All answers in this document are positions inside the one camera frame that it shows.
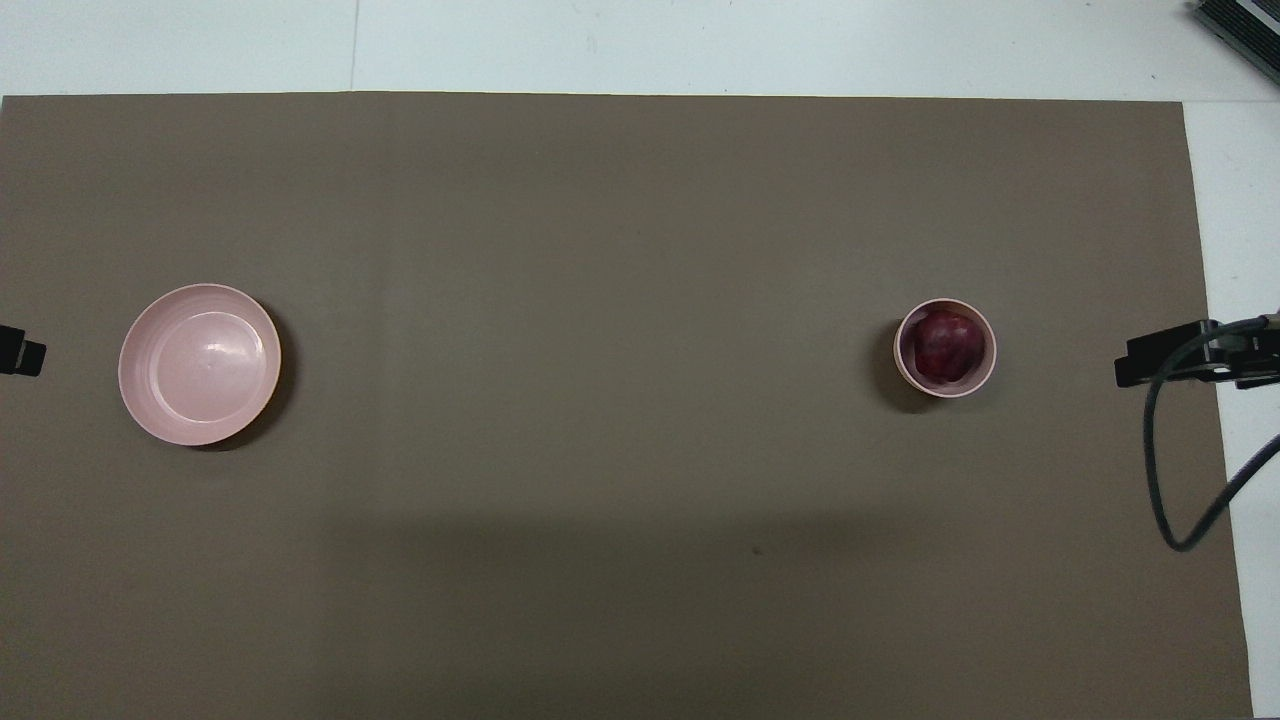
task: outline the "brown paper mat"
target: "brown paper mat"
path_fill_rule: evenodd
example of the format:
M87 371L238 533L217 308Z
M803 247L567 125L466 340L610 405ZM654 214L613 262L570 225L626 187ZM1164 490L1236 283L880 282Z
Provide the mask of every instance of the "brown paper mat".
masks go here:
M0 173L0 715L1249 712L1230 528L1161 544L1111 378L1206 313L1178 105L6 97ZM289 354L220 452L115 387L191 282ZM966 400L892 369L936 296Z

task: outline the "white floor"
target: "white floor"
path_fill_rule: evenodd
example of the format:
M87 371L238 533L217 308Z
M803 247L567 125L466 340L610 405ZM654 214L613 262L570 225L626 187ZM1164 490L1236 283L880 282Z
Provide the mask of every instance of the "white floor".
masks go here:
M0 95L346 90L1180 100L1210 311L1280 307L1280 86L1181 0L0 3ZM1234 469L1280 386L1219 398ZM1253 710L1280 716L1280 466L1231 515Z

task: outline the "apple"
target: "apple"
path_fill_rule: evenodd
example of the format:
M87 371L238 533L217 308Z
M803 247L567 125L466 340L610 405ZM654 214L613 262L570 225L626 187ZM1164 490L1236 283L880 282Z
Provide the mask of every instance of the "apple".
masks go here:
M986 341L978 323L952 313L933 310L913 329L915 369L934 382L954 383L982 363Z

